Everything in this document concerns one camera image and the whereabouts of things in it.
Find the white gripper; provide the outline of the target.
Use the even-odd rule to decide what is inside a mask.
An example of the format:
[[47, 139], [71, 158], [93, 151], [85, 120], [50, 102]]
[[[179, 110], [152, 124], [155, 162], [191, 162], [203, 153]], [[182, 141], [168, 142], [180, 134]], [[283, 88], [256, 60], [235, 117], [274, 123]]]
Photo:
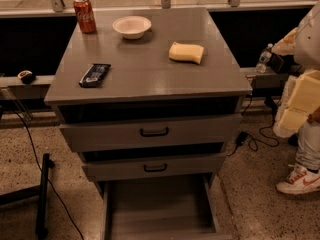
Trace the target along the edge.
[[[278, 41], [272, 52], [280, 56], [293, 55], [297, 28], [292, 29]], [[299, 77], [290, 76], [287, 83], [288, 101], [280, 118], [280, 126], [288, 130], [298, 130], [320, 106], [320, 71], [310, 69]]]

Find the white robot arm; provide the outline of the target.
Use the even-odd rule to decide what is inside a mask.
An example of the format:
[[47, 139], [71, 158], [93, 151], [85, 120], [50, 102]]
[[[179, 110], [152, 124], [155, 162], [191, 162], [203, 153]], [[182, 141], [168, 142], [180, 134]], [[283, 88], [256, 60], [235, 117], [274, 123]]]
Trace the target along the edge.
[[297, 133], [308, 116], [320, 107], [320, 2], [272, 48], [276, 55], [292, 55], [305, 68], [285, 84], [273, 132], [287, 138]]

